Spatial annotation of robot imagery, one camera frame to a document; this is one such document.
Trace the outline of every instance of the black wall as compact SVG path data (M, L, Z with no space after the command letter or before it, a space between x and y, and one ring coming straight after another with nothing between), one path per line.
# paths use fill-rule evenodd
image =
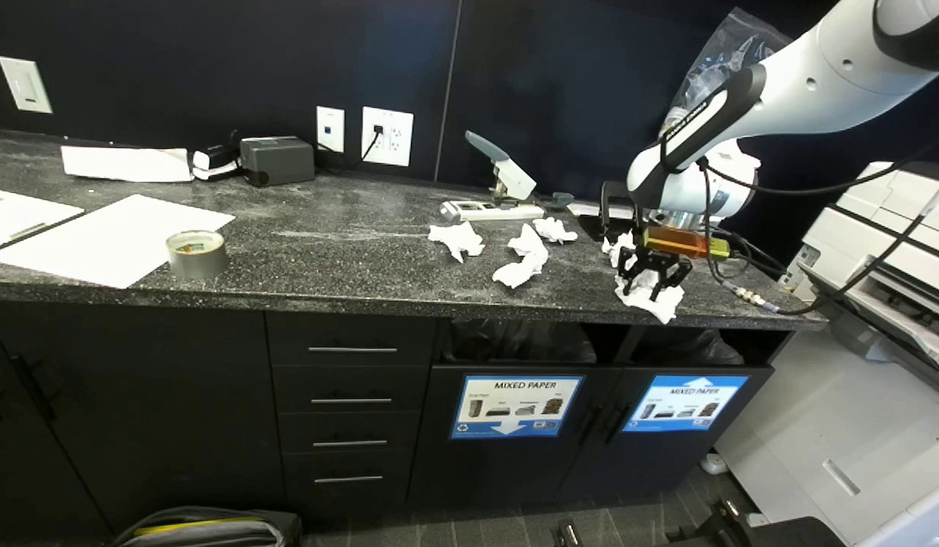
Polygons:
M295 130L302 100L417 113L412 175L488 187L465 129L488 133L545 188L597 197L652 138L730 0L68 0L0 3L0 53L52 69L54 120L0 126L143 147ZM742 0L800 37L832 0ZM854 178L868 159L939 161L939 81L839 138L747 142L764 187ZM791 256L828 202L754 202L739 229Z

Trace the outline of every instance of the label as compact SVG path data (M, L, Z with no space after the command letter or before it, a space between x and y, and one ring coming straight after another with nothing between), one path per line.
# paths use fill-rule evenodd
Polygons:
M558 439L583 376L465 376L449 439Z
M708 431L747 376L657 373L624 431Z

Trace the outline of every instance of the cable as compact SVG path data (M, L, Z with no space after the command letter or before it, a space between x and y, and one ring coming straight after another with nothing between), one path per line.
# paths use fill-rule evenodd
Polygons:
M598 230L606 243L618 243L613 229L612 229L612 196L618 193L613 180L606 180L598 187Z
M757 267L765 265L764 272L771 272L771 275L780 275L780 272L785 272L785 265L780 265L774 256L770 256L765 250L759 250L759 245L751 243L747 238L742 238L742 235L734 235L734 230L727 230L727 229L716 229L716 235L722 235L722 238L730 238L733 243L745 245L747 256L764 259L764 261L754 261Z
M797 196L797 197L805 197L805 196L836 196L836 193L847 193L847 188L854 188L854 187L865 187L865 183L872 183L872 180L881 180L881 178L894 175L896 163L889 163L889 168L883 168L883 169L876 169L876 175L865 175L865 178L850 180L850 183L818 187L818 188L754 187L754 183L734 180L734 178L730 178L730 175L722 175L722 169L713 169L711 163L702 163L702 169L711 169L711 175L716 175L719 180L727 180L727 183L733 183L733 187L745 187L745 188L759 193L759 196Z
M751 300L751 305L757 305L757 306L764 306L764 311L774 311L774 314L780 314L780 316L805 316L805 314L811 314L818 305L820 305L820 299L814 299L811 305L805 305L805 306L777 306L777 305L771 305L771 300L765 300L764 294L757 294L757 291L751 291L751 289L745 289L745 285L734 285L734 284L730 284L730 280L722 280L719 278L719 272L716 272L716 259L711 256L711 175L708 175L708 161L700 161L700 168L702 168L702 175L704 175L704 245L708 245L708 272L711 272L711 278L722 285L722 289L730 289L733 294L739 294L739 299L745 299L745 300ZM927 206L902 229L902 235L896 235L894 238L894 243L883 250L883 252L878 252L872 261L865 261L846 285L839 285L836 289L836 294L839 299L846 299L859 280L865 280L876 267L881 267L915 230L919 230L919 225L931 217L931 209L936 206L936 202L939 202L939 193L927 202Z
M382 126L375 126L375 141L367 142L362 161L367 161L367 155L372 155L372 149L376 147L379 133L382 133Z

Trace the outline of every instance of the black cabinet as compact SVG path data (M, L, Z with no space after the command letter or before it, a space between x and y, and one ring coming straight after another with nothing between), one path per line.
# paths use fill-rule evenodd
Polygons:
M644 391L658 373L676 376L745 376L739 396L713 417L708 431L624 431ZM591 427L562 481L569 500L607 500L627 492L657 492L682 482L713 446L733 417L754 399L771 367L591 367Z
M110 525L283 505L262 316L0 306L0 340Z
M0 542L101 534L98 507L0 354Z
M469 376L583 376L557 439L457 442ZM702 431L624 431L657 376L742 376L734 399ZM412 512L537 507L667 491L711 451L770 367L607 367L607 365L436 365L423 411Z
M583 367L537 365L436 365L411 482L412 512L517 507L558 495L558 478L580 452L590 419L586 387L576 389L557 439L457 442L457 414L469 373L558 376Z
M267 337L291 507L404 512L436 323L267 316Z

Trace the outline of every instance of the light switch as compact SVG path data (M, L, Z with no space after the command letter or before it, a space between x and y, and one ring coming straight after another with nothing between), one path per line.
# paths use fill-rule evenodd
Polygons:
M345 153L345 111L317 108L317 142L320 153Z
M411 168L412 113L365 108L362 161Z
M20 113L52 113L52 103L48 103L35 60L0 54L0 66L5 73L5 84L13 92L14 111L20 111Z

